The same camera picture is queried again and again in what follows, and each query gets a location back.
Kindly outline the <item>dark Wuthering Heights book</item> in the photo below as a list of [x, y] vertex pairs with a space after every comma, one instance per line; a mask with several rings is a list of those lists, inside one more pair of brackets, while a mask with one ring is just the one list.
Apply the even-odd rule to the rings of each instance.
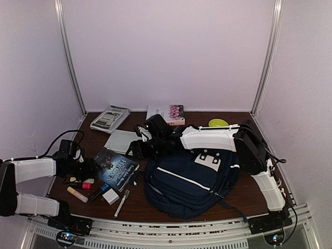
[[118, 192], [122, 192], [128, 183], [133, 184], [140, 168], [137, 162], [105, 147], [94, 160], [98, 166], [95, 176]]

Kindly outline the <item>navy blue student backpack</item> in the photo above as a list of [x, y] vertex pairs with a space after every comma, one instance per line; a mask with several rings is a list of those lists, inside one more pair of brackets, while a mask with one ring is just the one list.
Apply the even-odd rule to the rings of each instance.
[[182, 150], [150, 159], [144, 172], [148, 202], [171, 217], [191, 219], [224, 201], [237, 182], [236, 153], [222, 149]]

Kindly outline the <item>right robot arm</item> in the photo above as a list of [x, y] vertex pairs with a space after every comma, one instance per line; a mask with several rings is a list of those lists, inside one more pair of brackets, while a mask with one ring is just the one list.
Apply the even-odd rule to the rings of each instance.
[[127, 153], [147, 158], [145, 196], [171, 217], [197, 217], [225, 196], [240, 172], [257, 183], [268, 207], [266, 225], [277, 229], [289, 217], [288, 204], [274, 168], [279, 159], [251, 121], [226, 127], [172, 128], [161, 115], [135, 127], [139, 139]]

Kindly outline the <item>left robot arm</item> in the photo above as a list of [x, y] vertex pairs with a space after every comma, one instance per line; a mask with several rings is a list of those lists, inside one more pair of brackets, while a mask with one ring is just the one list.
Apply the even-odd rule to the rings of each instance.
[[94, 159], [84, 157], [84, 150], [77, 142], [70, 140], [62, 140], [59, 150], [52, 156], [46, 154], [1, 161], [1, 216], [22, 214], [54, 217], [55, 223], [63, 230], [70, 230], [75, 220], [67, 202], [20, 193], [17, 185], [39, 178], [67, 175], [85, 181], [99, 168]]

